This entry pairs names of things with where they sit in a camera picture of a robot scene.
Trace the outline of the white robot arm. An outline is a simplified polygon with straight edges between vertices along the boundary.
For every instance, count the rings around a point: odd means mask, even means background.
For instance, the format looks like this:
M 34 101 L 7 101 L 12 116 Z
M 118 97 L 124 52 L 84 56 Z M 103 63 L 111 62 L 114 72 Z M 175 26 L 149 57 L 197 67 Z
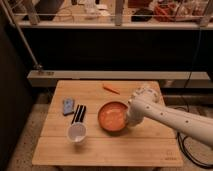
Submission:
M 127 123 L 136 126 L 144 117 L 158 121 L 213 148 L 213 119 L 173 109 L 158 103 L 159 94 L 152 88 L 140 87 L 129 99 Z

